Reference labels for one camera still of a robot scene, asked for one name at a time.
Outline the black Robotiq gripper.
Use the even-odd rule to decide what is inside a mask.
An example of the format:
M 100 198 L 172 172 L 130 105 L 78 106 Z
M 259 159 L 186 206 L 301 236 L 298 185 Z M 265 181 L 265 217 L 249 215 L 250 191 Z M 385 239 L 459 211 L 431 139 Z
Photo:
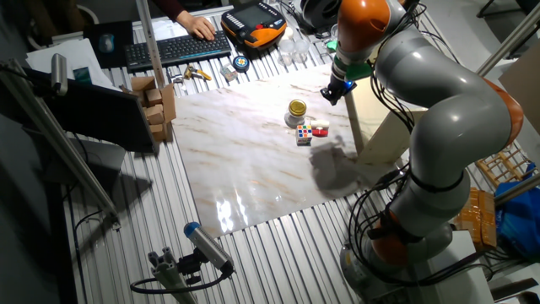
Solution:
M 354 90 L 356 86 L 357 84 L 352 80 L 341 80 L 332 76 L 328 86 L 320 89 L 320 93 L 332 106 L 335 106 L 342 97 Z

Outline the operator bare hand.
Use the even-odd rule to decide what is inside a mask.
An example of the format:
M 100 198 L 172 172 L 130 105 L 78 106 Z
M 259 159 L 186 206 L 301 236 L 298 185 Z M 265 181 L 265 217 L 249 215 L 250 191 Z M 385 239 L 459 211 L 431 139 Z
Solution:
M 216 30 L 204 17 L 195 17 L 187 11 L 182 11 L 175 17 L 175 21 L 191 35 L 206 41 L 213 41 L 215 39 Z

